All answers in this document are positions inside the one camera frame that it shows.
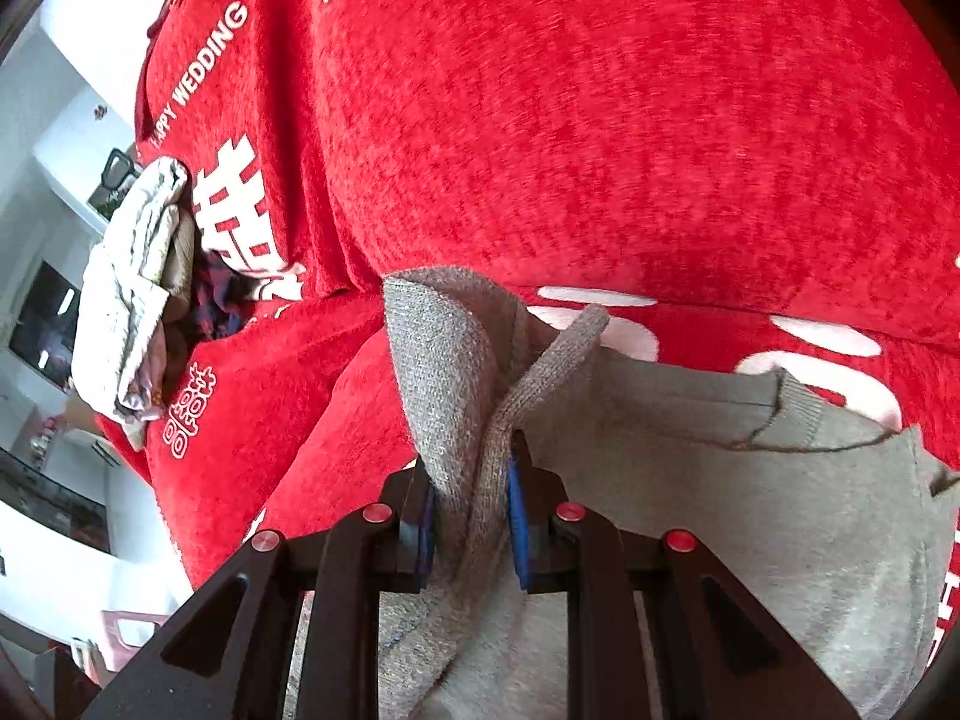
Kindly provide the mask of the grey knit garment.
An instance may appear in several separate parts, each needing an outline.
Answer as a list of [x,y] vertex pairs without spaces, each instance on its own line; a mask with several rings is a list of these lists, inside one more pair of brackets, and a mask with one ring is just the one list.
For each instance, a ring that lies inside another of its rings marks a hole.
[[558,718],[560,598],[509,564],[509,438],[619,527],[685,527],[862,717],[887,718],[939,644],[958,509],[958,364],[829,323],[683,309],[600,289],[526,304],[460,268],[392,275],[270,497],[327,528],[421,458],[438,559],[381,613],[387,718]]

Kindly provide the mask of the beige crumpled clothes pile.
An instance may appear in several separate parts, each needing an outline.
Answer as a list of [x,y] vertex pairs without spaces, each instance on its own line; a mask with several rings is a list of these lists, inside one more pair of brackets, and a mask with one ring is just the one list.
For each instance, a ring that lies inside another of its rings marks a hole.
[[195,223],[187,169],[164,156],[145,167],[89,252],[71,380],[78,397],[119,424],[135,450],[166,411],[166,327],[187,316]]

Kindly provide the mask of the red sofa cover with characters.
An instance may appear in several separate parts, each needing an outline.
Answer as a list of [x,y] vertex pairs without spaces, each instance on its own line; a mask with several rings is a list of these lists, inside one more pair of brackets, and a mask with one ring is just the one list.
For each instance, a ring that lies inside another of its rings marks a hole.
[[914,580],[893,525],[903,476],[958,457],[958,94],[898,0],[166,0],[135,132],[236,280],[226,330],[184,328],[171,418],[119,444],[192,582],[400,465],[381,283],[464,265],[866,424],[853,588],[797,639],[839,684],[939,647],[955,522]]

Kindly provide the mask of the dark plaid garment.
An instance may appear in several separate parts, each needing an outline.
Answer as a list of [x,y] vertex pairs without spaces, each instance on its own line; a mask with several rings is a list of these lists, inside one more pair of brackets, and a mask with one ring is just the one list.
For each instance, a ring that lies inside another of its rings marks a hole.
[[223,340],[244,325],[249,280],[231,270],[217,252],[199,250],[194,257],[190,304],[181,322],[190,344]]

